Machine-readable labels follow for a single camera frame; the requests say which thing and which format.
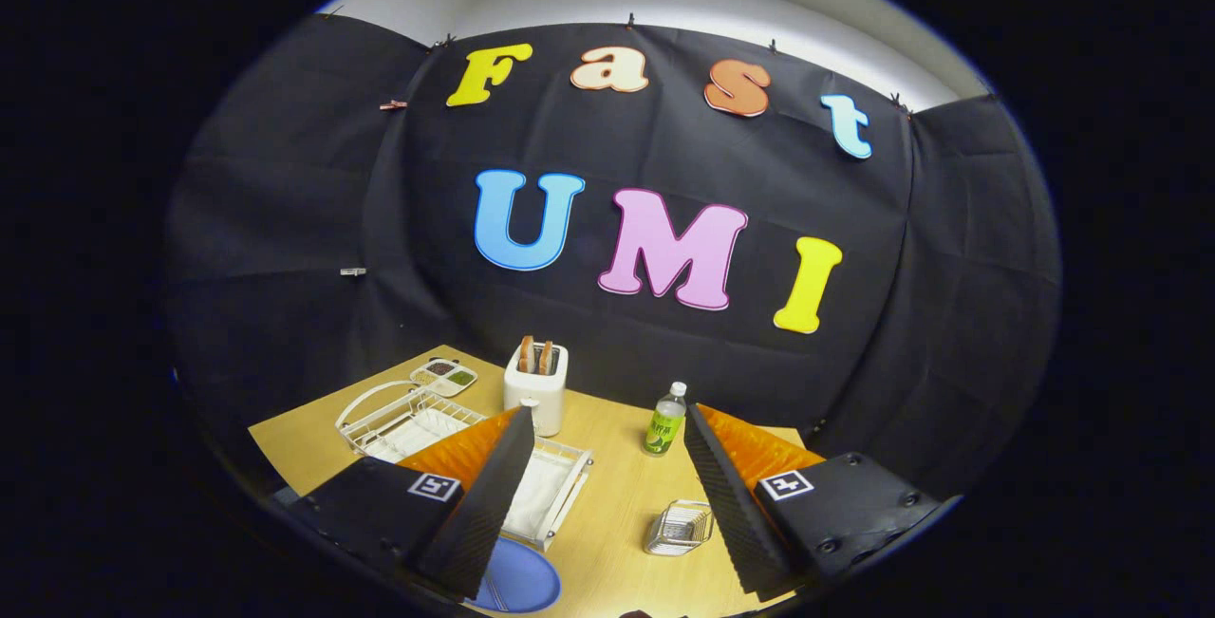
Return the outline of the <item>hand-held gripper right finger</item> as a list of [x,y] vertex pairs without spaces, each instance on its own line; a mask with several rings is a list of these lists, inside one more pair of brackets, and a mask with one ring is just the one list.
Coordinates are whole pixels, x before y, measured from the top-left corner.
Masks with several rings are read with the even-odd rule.
[[738,579],[762,600],[850,582],[961,501],[858,450],[826,459],[710,406],[686,409],[684,441]]

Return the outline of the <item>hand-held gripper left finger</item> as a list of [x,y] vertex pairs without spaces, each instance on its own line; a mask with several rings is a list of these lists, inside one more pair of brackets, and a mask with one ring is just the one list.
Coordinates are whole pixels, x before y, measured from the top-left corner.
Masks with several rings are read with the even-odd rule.
[[532,413],[513,407],[403,463],[357,459],[290,517],[386,582],[474,599],[533,454]]

